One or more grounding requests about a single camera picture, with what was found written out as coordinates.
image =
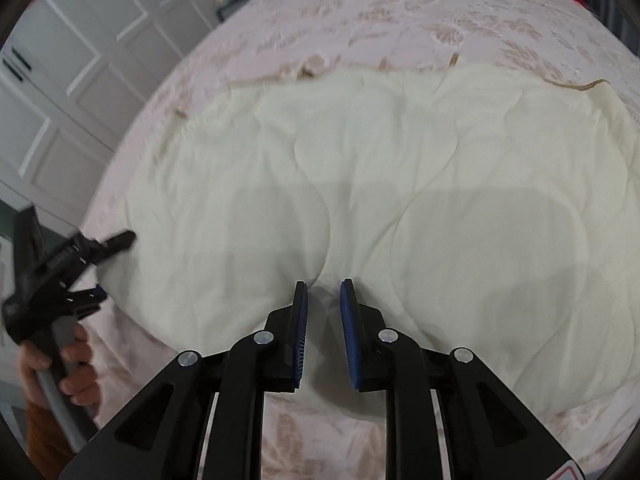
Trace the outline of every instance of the gray handle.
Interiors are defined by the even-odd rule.
[[[95,413],[92,413],[93,410],[90,413],[87,409],[73,404],[58,386],[60,381],[77,366],[63,361],[60,357],[60,349],[76,340],[75,325],[75,317],[60,317],[52,323],[50,328],[36,332],[31,337],[31,341],[51,359],[52,364],[49,370],[36,371],[36,376],[51,413],[65,434],[69,446],[73,452],[77,453],[97,433],[98,429],[93,422],[95,416]]]

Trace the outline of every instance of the red-bordered sticker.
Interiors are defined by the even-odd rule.
[[[573,460],[569,460],[547,480],[584,480],[580,468]]]

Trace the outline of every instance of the triangular cutout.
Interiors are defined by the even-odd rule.
[[[491,427],[495,447],[514,444],[527,436],[527,430],[486,384],[476,384],[484,413]]]
[[[163,384],[115,431],[117,441],[150,451],[154,446],[160,422],[169,405],[174,386]]]

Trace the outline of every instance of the person's arm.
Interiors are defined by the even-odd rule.
[[[74,329],[76,341],[62,349],[62,358],[80,365],[60,383],[60,390],[71,396],[71,402],[79,406],[100,404],[100,388],[96,383],[95,369],[88,362],[92,357],[87,344],[87,332],[82,325]],[[36,379],[36,370],[46,370],[50,359],[30,341],[20,345],[18,368],[22,388],[27,399],[27,455],[46,480],[56,480],[74,454],[60,430],[56,419]]]

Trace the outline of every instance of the floral bedspread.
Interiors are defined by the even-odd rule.
[[[111,233],[110,219],[154,132],[176,114],[196,113],[230,82],[350,64],[433,70],[455,53],[555,82],[607,79],[640,126],[640,60],[571,0],[252,0],[148,102],[105,174],[84,231]],[[175,353],[113,305],[88,323],[105,423]],[[639,394],[640,383],[628,384],[544,422],[585,471],[595,471],[612,460],[640,417]],[[381,479],[384,454],[382,424],[327,416],[292,400],[266,402],[265,479]]]

